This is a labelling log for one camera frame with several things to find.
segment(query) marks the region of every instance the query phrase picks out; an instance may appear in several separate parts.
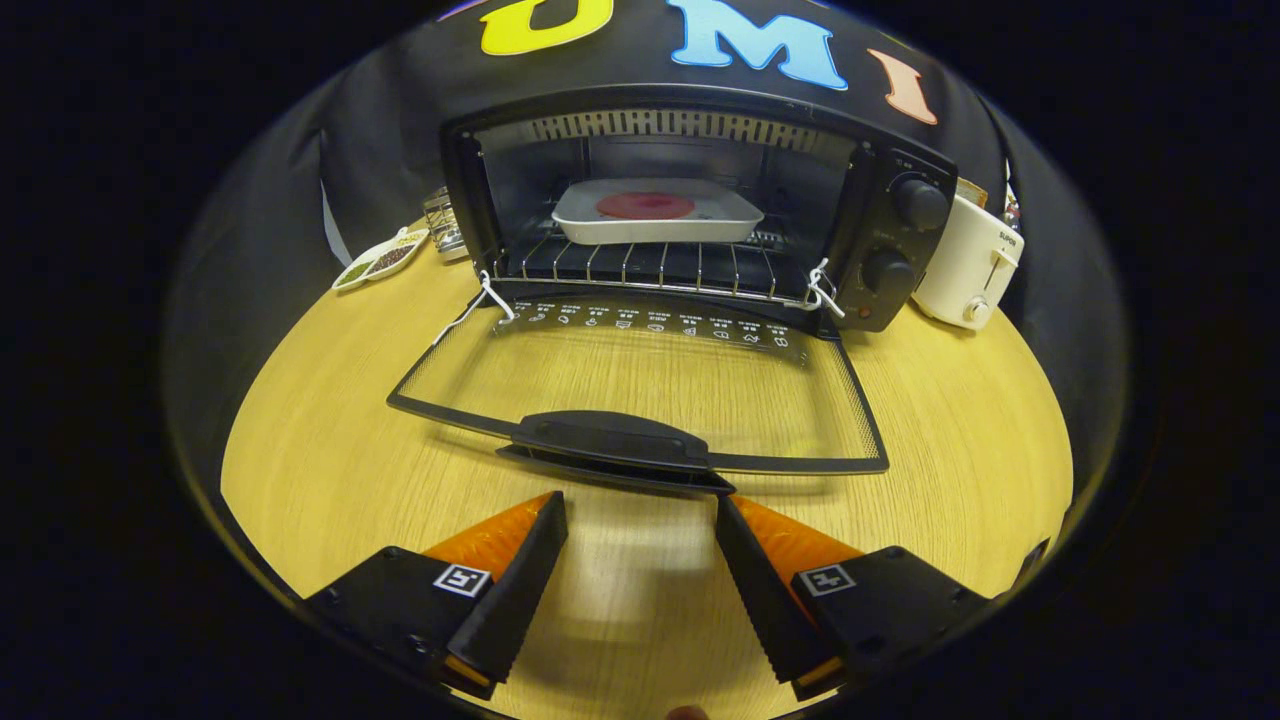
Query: yellow letter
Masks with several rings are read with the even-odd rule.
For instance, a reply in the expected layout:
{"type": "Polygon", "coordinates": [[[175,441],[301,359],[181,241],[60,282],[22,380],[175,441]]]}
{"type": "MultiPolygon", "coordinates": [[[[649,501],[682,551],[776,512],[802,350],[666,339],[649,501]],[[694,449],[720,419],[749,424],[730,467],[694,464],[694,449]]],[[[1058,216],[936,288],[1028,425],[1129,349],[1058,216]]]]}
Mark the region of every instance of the yellow letter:
{"type": "Polygon", "coordinates": [[[480,18],[485,23],[480,49],[489,55],[520,55],[553,45],[564,45],[604,27],[613,17],[613,0],[577,0],[572,20],[545,29],[532,29],[534,8],[545,0],[520,0],[480,18]]]}
{"type": "Polygon", "coordinates": [[[920,90],[920,73],[897,58],[892,58],[877,50],[867,50],[884,65],[888,74],[888,95],[884,100],[901,113],[911,115],[922,123],[938,124],[938,117],[924,104],[924,92],[920,90]]]}

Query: printed icons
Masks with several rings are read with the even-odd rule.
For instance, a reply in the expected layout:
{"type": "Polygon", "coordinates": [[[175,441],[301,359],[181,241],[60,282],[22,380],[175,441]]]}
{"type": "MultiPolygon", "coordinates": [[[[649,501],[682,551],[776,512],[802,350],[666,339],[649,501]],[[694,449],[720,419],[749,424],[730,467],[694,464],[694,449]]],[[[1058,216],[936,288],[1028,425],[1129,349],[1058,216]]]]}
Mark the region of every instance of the printed icons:
{"type": "Polygon", "coordinates": [[[554,319],[550,324],[570,328],[612,327],[632,329],[632,325],[652,333],[680,331],[680,334],[698,341],[719,341],[751,347],[758,351],[773,351],[791,347],[791,328],[786,325],[759,323],[750,319],[731,319],[712,315],[669,313],[648,307],[611,307],[607,305],[570,305],[557,302],[513,302],[516,318],[527,323],[540,323],[554,319]]]}

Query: blue letter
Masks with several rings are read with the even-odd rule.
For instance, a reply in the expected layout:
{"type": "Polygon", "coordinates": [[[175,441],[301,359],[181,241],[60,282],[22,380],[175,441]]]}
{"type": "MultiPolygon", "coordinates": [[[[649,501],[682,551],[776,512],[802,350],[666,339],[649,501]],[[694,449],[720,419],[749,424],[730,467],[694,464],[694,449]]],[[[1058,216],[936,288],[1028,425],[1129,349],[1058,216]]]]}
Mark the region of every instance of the blue letter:
{"type": "Polygon", "coordinates": [[[719,49],[723,37],[756,70],[786,47],[787,59],[778,65],[782,74],[832,90],[849,88],[827,47],[831,31],[819,24],[778,15],[764,27],[755,27],[719,0],[667,0],[667,4],[685,13],[685,46],[671,54],[682,65],[731,65],[733,56],[719,49]]]}

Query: oven control knob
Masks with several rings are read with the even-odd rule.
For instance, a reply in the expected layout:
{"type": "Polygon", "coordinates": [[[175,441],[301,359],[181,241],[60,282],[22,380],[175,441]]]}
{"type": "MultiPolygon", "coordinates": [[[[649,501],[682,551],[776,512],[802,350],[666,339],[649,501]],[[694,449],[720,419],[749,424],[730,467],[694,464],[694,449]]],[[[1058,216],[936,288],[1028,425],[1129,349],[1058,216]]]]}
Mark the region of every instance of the oven control knob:
{"type": "Polygon", "coordinates": [[[896,250],[877,250],[863,261],[863,284],[897,306],[915,290],[915,269],[896,250]]]}
{"type": "Polygon", "coordinates": [[[941,190],[922,179],[909,179],[893,188],[893,208],[906,224],[932,231],[947,223],[951,204],[941,190]]]}

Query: table surface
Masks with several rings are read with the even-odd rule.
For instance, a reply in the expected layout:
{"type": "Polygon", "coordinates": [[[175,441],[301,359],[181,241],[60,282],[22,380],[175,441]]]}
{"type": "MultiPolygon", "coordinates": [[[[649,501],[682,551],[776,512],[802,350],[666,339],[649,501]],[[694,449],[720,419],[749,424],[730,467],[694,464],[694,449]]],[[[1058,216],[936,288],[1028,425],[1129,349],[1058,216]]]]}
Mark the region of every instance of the table surface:
{"type": "MultiPolygon", "coordinates": [[[[799,707],[716,546],[712,498],[538,473],[497,457],[498,438],[387,405],[476,290],[467,263],[444,265],[426,246],[397,275],[325,293],[275,348],[236,418],[221,477],[262,557],[306,597],[378,548],[426,548],[562,489],[568,541],[508,684],[480,705],[527,719],[650,720],[685,703],[714,720],[799,707]]],[[[980,594],[1009,589],[1024,556],[1056,542],[1071,497],[1066,427],[1030,350],[998,311],[970,333],[914,306],[882,333],[842,341],[888,471],[727,479],[863,551],[900,544],[980,594]]]]}

